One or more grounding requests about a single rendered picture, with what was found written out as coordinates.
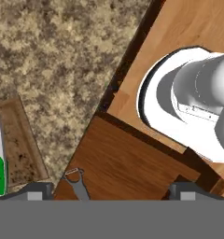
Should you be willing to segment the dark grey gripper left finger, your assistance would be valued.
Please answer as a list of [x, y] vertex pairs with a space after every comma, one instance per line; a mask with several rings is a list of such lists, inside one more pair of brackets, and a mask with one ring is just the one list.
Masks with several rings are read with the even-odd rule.
[[2, 200], [11, 201], [46, 201], [52, 200], [53, 184], [51, 182], [29, 183], [17, 192], [2, 196]]

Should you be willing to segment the grey vegetable peeler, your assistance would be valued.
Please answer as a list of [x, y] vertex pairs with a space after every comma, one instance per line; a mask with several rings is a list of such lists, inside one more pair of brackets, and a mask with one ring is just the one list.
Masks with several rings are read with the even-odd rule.
[[[78, 180], [73, 181], [69, 178], [70, 175], [78, 173]], [[80, 201], [89, 201], [91, 196], [88, 192], [88, 189], [83, 181], [84, 170], [81, 168], [73, 168], [69, 171], [66, 171], [63, 174], [63, 180], [65, 180], [72, 188]]]

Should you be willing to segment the white and grey round thing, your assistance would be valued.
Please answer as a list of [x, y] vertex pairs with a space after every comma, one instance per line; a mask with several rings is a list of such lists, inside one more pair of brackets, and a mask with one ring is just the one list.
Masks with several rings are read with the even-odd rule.
[[191, 46], [154, 63], [136, 96], [148, 127], [224, 163], [224, 53]]

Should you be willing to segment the wooden cutting board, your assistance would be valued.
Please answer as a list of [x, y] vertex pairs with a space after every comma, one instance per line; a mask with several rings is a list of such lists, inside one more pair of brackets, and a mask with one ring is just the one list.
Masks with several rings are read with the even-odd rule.
[[8, 191], [49, 178], [21, 99], [0, 102], [0, 122], [8, 168]]

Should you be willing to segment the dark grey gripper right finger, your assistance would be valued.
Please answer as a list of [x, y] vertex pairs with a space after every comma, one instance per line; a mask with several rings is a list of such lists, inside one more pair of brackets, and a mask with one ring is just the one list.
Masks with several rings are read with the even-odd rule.
[[224, 197], [207, 192], [192, 182], [175, 182], [169, 188], [169, 199], [176, 201], [199, 201], [224, 200]]

